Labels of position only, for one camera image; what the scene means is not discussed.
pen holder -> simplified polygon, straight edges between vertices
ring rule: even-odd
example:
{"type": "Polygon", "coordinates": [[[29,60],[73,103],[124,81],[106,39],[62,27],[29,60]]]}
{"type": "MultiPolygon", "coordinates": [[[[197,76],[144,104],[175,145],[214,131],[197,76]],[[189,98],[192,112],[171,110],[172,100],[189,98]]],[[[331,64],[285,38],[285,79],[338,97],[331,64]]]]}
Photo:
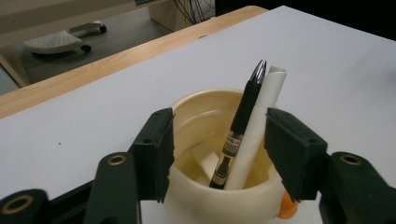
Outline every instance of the pen holder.
{"type": "Polygon", "coordinates": [[[205,143],[220,155],[241,98],[239,90],[212,89],[172,105],[175,162],[164,206],[174,224],[264,224],[279,215],[285,189],[262,144],[247,183],[239,190],[210,188],[191,154],[205,143]]]}

